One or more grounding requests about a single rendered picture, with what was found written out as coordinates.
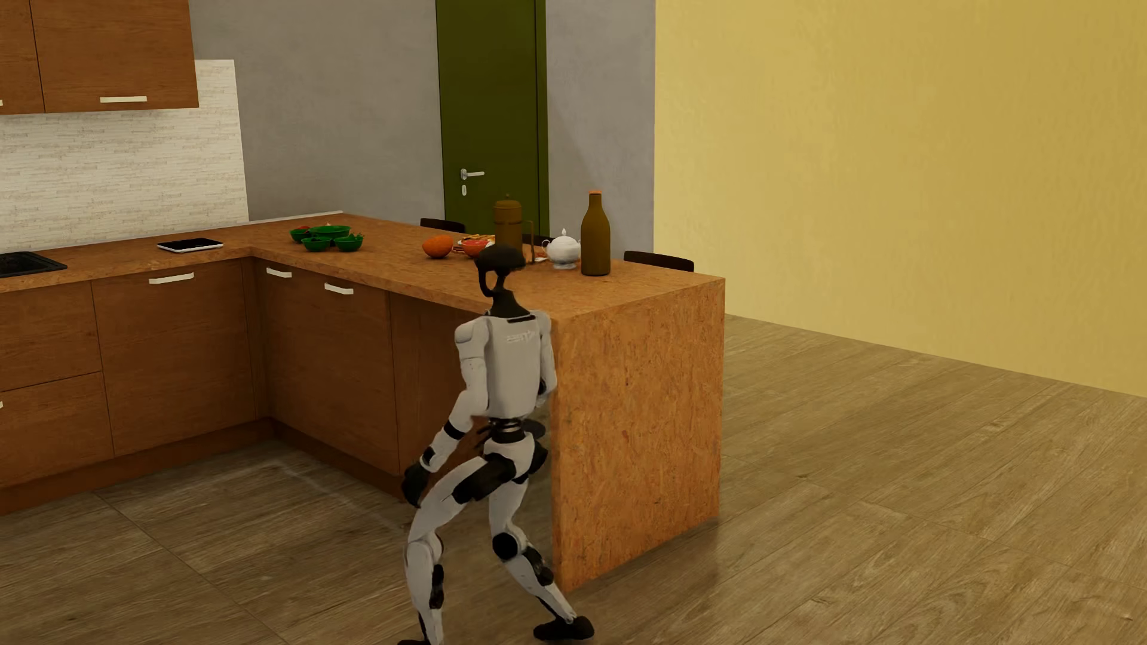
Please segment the tall brown glass bottle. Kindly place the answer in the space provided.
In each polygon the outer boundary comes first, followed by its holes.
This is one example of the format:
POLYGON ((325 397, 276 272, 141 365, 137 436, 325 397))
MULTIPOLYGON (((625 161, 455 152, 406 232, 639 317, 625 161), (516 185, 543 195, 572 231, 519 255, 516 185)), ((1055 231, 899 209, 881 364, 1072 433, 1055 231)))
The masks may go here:
POLYGON ((582 217, 582 274, 604 277, 611 271, 611 231, 602 204, 602 191, 592 189, 582 217))

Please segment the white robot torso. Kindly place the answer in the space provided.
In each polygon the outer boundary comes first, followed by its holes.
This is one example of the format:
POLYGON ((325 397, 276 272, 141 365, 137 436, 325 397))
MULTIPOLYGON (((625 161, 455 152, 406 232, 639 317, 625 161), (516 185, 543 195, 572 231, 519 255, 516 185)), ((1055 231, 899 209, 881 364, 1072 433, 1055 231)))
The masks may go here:
POLYGON ((540 351, 552 348, 551 316, 530 310, 522 318, 487 317, 490 341, 485 350, 490 403, 479 432, 487 440, 512 443, 532 435, 538 427, 526 421, 536 407, 540 351))

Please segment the olive green door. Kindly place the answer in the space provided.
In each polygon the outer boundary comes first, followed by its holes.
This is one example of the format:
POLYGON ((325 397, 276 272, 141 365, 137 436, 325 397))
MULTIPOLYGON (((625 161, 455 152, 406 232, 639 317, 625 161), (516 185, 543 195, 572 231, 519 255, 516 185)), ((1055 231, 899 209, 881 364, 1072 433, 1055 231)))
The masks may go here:
POLYGON ((546 0, 435 0, 444 213, 492 233, 498 199, 551 230, 546 0), (485 171, 461 195, 460 170, 485 171))

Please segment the white right robot leg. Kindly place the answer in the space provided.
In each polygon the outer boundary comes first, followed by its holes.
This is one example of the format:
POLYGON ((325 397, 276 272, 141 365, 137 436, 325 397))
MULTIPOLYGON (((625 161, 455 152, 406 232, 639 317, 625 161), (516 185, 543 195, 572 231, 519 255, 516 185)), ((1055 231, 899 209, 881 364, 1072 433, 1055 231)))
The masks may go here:
POLYGON ((585 640, 594 636, 594 625, 588 617, 575 613, 557 588, 551 567, 528 541, 524 531, 513 522, 523 502, 530 475, 540 469, 547 456, 548 450, 536 444, 524 474, 512 477, 490 496, 492 549, 512 577, 553 615, 551 622, 535 625, 535 638, 543 642, 585 640))

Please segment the black sink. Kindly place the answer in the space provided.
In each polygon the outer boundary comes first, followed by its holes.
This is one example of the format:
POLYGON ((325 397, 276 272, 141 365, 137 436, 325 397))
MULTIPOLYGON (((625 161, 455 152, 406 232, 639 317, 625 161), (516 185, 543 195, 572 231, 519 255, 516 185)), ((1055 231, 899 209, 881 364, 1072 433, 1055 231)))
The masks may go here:
POLYGON ((0 254, 0 279, 67 270, 67 265, 31 251, 0 254))

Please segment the white tile backsplash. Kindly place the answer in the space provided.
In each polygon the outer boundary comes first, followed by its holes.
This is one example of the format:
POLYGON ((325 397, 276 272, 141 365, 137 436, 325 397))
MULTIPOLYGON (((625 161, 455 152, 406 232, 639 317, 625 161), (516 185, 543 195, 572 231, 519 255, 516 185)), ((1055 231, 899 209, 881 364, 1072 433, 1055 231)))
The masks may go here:
POLYGON ((0 116, 0 252, 245 223, 235 64, 195 68, 193 109, 0 116))

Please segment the white left robot leg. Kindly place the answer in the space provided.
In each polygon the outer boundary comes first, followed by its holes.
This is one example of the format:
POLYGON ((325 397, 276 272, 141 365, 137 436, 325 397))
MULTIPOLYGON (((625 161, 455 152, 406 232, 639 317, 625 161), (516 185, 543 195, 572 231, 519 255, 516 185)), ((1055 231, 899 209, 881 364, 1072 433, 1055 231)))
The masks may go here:
POLYGON ((475 457, 448 472, 430 489, 415 512, 405 549, 404 564, 409 599, 418 611, 421 639, 403 639, 397 645, 443 645, 440 608, 445 599, 443 543, 437 530, 475 500, 485 498, 516 475, 515 463, 494 453, 475 457))

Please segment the brown wooden wall cabinet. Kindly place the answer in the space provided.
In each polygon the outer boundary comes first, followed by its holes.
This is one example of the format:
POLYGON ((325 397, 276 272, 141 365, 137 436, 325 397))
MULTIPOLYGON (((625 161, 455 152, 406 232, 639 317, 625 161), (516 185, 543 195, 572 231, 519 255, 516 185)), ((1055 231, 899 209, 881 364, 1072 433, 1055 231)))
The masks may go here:
POLYGON ((197 107, 188 0, 0 0, 0 115, 197 107))

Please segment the white teapot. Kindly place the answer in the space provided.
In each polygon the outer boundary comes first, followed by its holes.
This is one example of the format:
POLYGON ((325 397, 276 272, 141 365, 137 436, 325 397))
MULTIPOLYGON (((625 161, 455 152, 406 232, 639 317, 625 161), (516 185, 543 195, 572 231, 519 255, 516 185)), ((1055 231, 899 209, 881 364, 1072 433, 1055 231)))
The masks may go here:
POLYGON ((567 235, 565 228, 560 235, 544 241, 543 248, 555 270, 572 270, 582 259, 582 242, 567 235))

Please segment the orange wood kitchen counter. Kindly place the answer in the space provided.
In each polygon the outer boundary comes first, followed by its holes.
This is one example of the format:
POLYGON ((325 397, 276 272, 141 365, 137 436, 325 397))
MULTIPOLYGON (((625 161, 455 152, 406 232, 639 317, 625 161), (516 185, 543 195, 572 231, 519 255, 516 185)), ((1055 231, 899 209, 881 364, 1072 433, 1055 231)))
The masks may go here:
MULTIPOLYGON (((186 255, 157 248, 170 233, 39 251, 68 269, 0 279, 0 515, 273 436, 399 496, 462 388, 453 331, 487 306, 471 261, 424 256, 431 234, 312 213, 184 232, 223 242, 186 255), (362 247, 289 235, 323 225, 362 247)), ((718 514, 725 282, 616 261, 508 286, 553 322, 552 569, 571 591, 718 514)))

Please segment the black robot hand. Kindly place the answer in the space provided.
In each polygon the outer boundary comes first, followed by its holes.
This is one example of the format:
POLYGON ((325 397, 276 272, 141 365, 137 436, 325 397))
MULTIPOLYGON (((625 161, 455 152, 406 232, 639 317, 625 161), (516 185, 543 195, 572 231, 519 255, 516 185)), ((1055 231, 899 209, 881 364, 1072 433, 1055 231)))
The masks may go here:
POLYGON ((428 487, 431 474, 434 473, 427 471, 427 467, 423 466, 421 460, 412 463, 403 474, 400 483, 403 496, 406 502, 415 508, 421 507, 421 499, 428 487))

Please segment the black robot head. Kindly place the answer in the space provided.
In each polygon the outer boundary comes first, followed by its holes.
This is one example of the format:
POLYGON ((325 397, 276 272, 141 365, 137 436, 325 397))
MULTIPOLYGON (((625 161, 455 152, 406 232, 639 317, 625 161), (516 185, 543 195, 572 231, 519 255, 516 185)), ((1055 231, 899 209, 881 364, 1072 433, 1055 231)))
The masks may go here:
POLYGON ((479 290, 492 300, 485 314, 504 319, 526 317, 531 312, 518 304, 514 293, 506 288, 506 278, 525 269, 521 244, 487 244, 475 259, 479 270, 479 290))

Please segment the white robot leg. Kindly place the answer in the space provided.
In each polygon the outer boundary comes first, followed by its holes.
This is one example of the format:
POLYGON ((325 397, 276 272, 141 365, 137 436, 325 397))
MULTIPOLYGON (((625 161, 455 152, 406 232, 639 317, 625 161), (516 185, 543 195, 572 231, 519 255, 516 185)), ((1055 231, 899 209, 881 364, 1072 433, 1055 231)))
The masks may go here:
POLYGON ((551 567, 528 541, 524 531, 513 522, 523 502, 530 475, 540 469, 547 456, 548 450, 536 444, 524 474, 512 477, 490 496, 492 549, 512 577, 553 615, 551 622, 535 625, 535 638, 543 642, 585 640, 594 636, 594 625, 588 617, 575 613, 557 588, 551 567))
POLYGON ((445 599, 443 543, 437 530, 475 500, 485 498, 516 475, 515 463, 494 453, 475 457, 448 472, 430 489, 415 512, 405 549, 404 564, 409 599, 418 611, 421 639, 403 639, 397 645, 443 645, 440 608, 445 599))

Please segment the brown cylindrical jar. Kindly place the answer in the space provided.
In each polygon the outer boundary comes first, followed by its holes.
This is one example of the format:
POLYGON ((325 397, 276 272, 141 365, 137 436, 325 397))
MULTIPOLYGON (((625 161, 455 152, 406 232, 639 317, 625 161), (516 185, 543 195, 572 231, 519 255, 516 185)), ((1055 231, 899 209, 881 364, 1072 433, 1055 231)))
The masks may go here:
POLYGON ((496 244, 514 248, 518 251, 523 246, 524 213, 517 199, 498 199, 493 207, 496 223, 496 244))

